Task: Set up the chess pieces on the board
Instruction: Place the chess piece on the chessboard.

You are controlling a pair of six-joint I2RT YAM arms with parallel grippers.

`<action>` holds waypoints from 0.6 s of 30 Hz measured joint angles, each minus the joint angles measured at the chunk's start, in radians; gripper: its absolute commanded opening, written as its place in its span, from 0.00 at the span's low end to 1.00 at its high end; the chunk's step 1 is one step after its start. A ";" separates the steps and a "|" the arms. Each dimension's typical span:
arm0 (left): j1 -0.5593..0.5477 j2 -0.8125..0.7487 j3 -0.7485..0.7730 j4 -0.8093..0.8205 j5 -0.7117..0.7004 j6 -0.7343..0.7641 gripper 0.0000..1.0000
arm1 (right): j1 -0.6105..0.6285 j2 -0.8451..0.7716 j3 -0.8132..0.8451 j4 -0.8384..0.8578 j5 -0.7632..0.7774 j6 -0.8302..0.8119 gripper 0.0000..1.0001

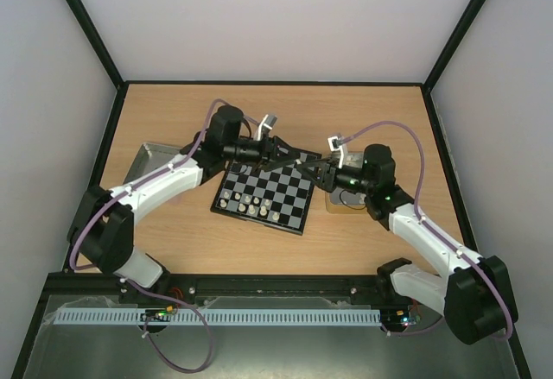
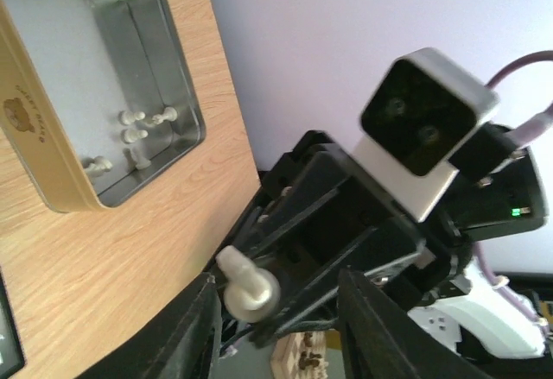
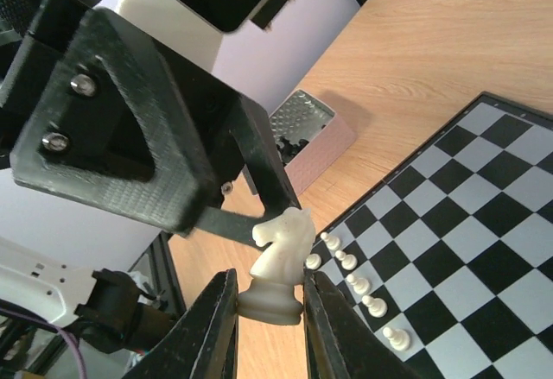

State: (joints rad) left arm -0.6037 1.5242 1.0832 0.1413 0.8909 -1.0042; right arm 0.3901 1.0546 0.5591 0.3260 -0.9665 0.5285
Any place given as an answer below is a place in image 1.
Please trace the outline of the gold tin of white pieces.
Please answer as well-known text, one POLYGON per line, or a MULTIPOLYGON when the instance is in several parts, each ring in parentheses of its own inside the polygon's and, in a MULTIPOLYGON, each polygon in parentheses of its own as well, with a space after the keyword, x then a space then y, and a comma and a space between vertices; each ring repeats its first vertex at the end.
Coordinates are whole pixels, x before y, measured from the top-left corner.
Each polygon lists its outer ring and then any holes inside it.
MULTIPOLYGON (((362 156, 361 152, 350 152, 346 156, 344 165, 361 167, 362 156)), ((330 214, 360 214, 366 210, 365 195, 336 188, 332 193, 325 194, 325 207, 330 214)))

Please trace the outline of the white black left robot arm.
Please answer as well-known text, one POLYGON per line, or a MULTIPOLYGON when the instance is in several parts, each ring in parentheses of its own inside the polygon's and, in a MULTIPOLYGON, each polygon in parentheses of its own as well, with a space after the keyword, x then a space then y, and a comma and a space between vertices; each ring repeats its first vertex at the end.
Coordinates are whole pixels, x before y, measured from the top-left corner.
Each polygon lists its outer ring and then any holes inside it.
POLYGON ((109 190, 88 188, 67 235, 71 270, 97 268, 140 287, 153 287, 166 269, 135 246, 136 225, 172 198, 208 182, 230 162, 263 171, 298 162, 296 148, 270 135, 275 121, 268 115, 257 134, 241 136, 244 112, 218 98, 193 142, 165 164, 109 190))

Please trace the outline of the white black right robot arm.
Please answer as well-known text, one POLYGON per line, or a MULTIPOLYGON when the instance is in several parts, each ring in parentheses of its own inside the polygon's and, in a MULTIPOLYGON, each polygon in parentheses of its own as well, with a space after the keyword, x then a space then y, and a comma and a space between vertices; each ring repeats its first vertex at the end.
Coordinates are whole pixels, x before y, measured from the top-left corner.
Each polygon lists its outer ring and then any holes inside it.
POLYGON ((378 270, 378 296, 389 303, 410 297, 440 314, 464 344, 488 336, 508 339, 518 319, 506 265, 485 258, 434 225, 395 179, 391 149, 382 144, 365 148, 358 167, 332 157, 299 162, 302 175, 321 190, 364 195, 371 218, 412 246, 433 268, 428 273, 399 258, 378 270))

